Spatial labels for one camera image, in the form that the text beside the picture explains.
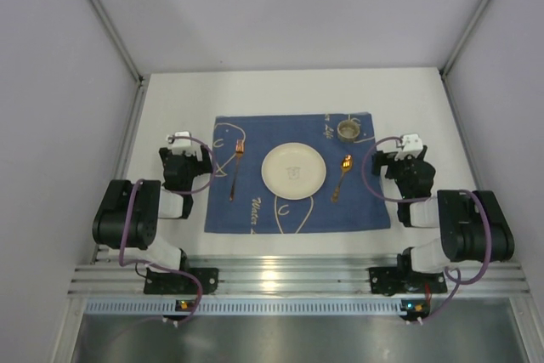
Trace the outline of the gold spoon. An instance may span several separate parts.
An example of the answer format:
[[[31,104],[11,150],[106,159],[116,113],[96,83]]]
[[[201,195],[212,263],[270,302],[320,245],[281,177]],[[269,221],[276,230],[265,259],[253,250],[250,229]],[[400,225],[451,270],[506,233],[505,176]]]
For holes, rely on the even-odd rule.
[[[346,155],[342,161],[340,179],[338,180],[338,183],[331,196],[331,201],[333,203],[336,203],[338,201],[343,180],[345,179],[346,174],[351,171],[351,169],[353,168],[353,165],[354,165],[354,158],[351,155]]]

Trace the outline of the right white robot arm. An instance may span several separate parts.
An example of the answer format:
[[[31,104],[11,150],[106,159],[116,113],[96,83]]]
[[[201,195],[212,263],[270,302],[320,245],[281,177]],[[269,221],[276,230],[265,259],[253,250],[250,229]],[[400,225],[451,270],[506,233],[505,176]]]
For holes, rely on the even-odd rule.
[[[444,273],[472,285],[490,264],[512,259],[513,233],[493,191],[432,192],[436,170],[425,160],[427,149],[416,133],[379,139],[363,159],[363,182],[374,197],[397,206],[406,228],[438,231],[429,243],[397,256],[401,275]]]

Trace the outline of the cream ceramic plate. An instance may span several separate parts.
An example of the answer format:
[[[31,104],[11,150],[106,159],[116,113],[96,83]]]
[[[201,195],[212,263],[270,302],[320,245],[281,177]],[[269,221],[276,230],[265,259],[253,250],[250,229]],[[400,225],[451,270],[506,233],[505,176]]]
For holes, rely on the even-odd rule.
[[[298,201],[310,198],[325,183],[326,163],[321,154],[309,145],[285,143],[264,157],[261,177],[275,196]]]

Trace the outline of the blue fish pattern placemat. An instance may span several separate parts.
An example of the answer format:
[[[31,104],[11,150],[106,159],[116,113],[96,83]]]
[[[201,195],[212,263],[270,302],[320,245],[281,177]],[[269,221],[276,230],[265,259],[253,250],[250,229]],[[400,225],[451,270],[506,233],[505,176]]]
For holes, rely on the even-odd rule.
[[[337,125],[351,119],[360,125],[354,143],[337,137]],[[245,140],[235,187],[235,144]],[[317,234],[385,230],[390,217],[384,201],[374,197],[362,178],[362,163],[375,142],[371,113],[286,116],[219,116],[213,133],[217,174],[208,194],[205,231],[217,234]],[[310,198],[291,201],[271,193],[261,177],[264,157],[276,146],[302,143],[316,149],[326,163],[326,180]],[[338,201],[331,201],[343,158],[354,165],[343,180]]]

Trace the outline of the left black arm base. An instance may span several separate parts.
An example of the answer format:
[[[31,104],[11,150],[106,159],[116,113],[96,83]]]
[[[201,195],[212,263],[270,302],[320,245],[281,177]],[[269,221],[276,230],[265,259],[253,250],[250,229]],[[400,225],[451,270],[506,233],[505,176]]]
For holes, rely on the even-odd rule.
[[[219,269],[190,268],[192,274],[202,286],[202,294],[214,293],[218,288]],[[145,295],[196,295],[198,287],[190,278],[166,272],[146,270]]]

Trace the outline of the small beige ceramic cup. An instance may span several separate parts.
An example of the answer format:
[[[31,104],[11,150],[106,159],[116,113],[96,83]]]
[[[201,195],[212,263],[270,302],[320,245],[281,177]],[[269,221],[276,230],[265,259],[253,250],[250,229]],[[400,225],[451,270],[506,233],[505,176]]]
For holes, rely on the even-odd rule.
[[[342,120],[337,125],[337,137],[344,143],[354,143],[360,135],[360,125],[357,121]]]

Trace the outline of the rose gold fork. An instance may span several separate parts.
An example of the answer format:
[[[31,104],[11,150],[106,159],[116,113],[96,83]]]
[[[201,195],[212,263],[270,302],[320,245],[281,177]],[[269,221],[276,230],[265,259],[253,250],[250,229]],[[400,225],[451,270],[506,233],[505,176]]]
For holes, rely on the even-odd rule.
[[[236,187],[236,181],[239,173],[240,168],[240,162],[241,158],[243,157],[245,153],[245,140],[244,139],[238,139],[235,144],[235,170],[233,175],[233,180],[229,192],[229,200],[233,201],[235,199],[235,187]]]

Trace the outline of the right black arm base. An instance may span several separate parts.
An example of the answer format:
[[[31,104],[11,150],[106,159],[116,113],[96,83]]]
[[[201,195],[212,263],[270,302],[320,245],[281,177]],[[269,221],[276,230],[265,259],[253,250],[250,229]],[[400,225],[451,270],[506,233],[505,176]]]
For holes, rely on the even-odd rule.
[[[397,294],[447,293],[445,277],[442,273],[425,274],[403,271],[398,267],[371,267],[368,269],[371,292],[386,297]]]

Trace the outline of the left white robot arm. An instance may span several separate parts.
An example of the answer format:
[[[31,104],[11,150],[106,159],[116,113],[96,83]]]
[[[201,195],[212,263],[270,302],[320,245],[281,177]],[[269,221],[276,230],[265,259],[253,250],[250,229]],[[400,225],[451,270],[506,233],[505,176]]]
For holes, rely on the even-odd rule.
[[[93,220],[92,236],[98,245],[118,251],[118,262],[146,265],[163,274],[190,273],[183,249],[167,242],[158,233],[158,222],[187,219],[200,188],[195,179],[215,176],[213,150],[182,131],[167,136],[167,145],[158,151],[162,179],[110,181]]]

